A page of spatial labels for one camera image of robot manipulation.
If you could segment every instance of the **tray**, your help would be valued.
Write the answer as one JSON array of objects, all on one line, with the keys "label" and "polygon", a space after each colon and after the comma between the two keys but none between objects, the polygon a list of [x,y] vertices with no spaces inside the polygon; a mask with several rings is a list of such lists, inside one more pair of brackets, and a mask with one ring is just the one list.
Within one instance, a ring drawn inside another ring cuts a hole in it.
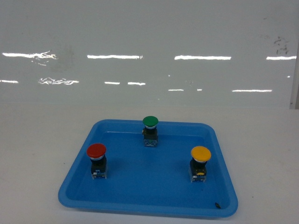
[{"label": "tray", "polygon": [[[228,217],[238,200],[214,130],[200,123],[159,122],[157,147],[143,145],[138,120],[102,120],[87,136],[58,193],[66,207],[167,217]],[[92,179],[87,148],[107,147],[107,179]],[[190,151],[212,154],[205,182],[191,182]]]}]

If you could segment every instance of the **table surface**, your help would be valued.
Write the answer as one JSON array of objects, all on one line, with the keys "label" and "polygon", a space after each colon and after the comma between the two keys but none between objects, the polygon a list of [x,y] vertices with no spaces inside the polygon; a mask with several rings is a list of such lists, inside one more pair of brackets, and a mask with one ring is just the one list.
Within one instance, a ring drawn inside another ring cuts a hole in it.
[{"label": "table surface", "polygon": [[[216,220],[80,211],[58,190],[93,124],[103,119],[198,122],[216,132],[238,201]],[[2,223],[296,223],[299,111],[198,107],[1,104]]]}]

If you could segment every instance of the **red button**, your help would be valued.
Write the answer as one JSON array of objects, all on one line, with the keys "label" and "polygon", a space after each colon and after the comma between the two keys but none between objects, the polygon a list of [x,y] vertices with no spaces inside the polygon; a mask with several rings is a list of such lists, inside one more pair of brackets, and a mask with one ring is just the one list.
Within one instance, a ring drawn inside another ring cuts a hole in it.
[{"label": "red button", "polygon": [[86,153],[90,158],[97,159],[106,153],[106,147],[101,143],[92,144]]}]

